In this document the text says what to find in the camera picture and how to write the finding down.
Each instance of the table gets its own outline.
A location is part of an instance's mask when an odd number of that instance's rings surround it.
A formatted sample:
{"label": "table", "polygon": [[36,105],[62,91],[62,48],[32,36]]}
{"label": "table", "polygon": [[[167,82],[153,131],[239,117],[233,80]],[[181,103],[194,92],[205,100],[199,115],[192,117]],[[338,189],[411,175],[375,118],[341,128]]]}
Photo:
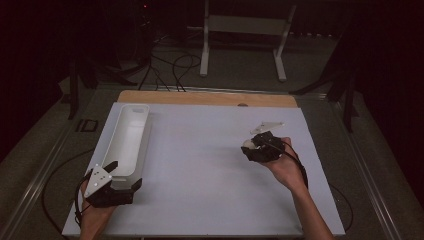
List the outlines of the table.
{"label": "table", "polygon": [[[312,138],[293,97],[124,91],[112,107],[89,169],[101,160],[99,149],[108,143],[108,134],[110,141],[119,106],[127,102],[148,103],[153,127],[143,186],[132,205],[118,208],[105,234],[300,236],[290,192],[266,168],[247,161],[240,150],[242,142],[251,137],[249,127],[256,127],[252,124],[258,119],[277,121],[282,117],[287,127],[273,133],[292,136],[293,145],[302,152],[299,155],[308,172],[311,195],[333,233],[344,234]],[[64,235],[79,234],[73,213],[71,209]]]}

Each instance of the white tray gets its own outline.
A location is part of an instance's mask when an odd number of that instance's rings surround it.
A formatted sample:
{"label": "white tray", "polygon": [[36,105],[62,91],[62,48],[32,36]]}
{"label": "white tray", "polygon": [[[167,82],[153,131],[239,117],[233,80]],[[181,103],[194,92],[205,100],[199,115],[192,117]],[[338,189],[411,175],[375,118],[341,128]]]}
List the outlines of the white tray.
{"label": "white tray", "polygon": [[141,178],[151,128],[149,110],[145,104],[121,107],[102,163],[105,167],[118,161],[118,167],[111,172],[114,189],[129,189]]}

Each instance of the white paper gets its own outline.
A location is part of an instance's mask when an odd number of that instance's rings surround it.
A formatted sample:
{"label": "white paper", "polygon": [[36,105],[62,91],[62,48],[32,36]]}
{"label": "white paper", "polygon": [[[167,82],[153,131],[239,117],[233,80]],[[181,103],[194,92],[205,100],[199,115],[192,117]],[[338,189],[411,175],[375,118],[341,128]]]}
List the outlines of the white paper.
{"label": "white paper", "polygon": [[[115,103],[89,169],[103,158],[122,103]],[[268,169],[248,161],[241,145],[262,122],[284,122],[309,190],[335,235],[344,229],[299,108],[149,104],[152,130],[143,186],[117,208],[107,229],[116,236],[302,235],[290,192]],[[71,209],[64,235],[78,235]]]}

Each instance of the white object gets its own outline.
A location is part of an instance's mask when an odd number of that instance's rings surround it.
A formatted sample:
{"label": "white object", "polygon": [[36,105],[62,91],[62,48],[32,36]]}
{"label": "white object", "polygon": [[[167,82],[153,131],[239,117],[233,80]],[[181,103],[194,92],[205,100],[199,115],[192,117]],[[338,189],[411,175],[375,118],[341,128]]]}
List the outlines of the white object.
{"label": "white object", "polygon": [[93,173],[90,176],[90,180],[87,184],[84,197],[88,198],[93,193],[97,192],[104,185],[112,181],[112,176],[106,172],[102,167],[96,166],[93,168]]}
{"label": "white object", "polygon": [[121,107],[102,167],[118,161],[110,174],[114,189],[130,189],[141,178],[150,135],[149,106],[125,104]]}
{"label": "white object", "polygon": [[250,131],[250,134],[260,134],[284,126],[283,122],[262,122],[261,125]]}
{"label": "white object", "polygon": [[[123,104],[115,103],[89,168],[101,162]],[[273,135],[291,137],[309,178],[312,198],[335,235],[344,235],[333,196],[299,108],[149,104],[154,124],[143,187],[118,207],[105,235],[115,237],[301,236],[290,191],[249,161],[240,141],[263,121],[284,119]],[[71,209],[63,234],[78,236]]]}

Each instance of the metal stand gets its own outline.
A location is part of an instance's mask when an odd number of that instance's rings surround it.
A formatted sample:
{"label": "metal stand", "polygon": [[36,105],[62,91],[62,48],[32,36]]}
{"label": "metal stand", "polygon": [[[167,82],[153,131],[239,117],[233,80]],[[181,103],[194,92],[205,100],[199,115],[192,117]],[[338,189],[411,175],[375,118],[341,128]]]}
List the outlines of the metal stand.
{"label": "metal stand", "polygon": [[281,42],[273,55],[277,69],[278,80],[285,82],[287,80],[284,71],[281,53],[289,34],[291,22],[296,11],[296,6],[290,8],[287,19],[264,19],[249,17],[220,16],[209,14],[209,0],[205,0],[205,17],[203,28],[203,52],[200,64],[200,76],[208,75],[209,65],[209,32],[233,32],[233,33],[251,33],[281,36]]}

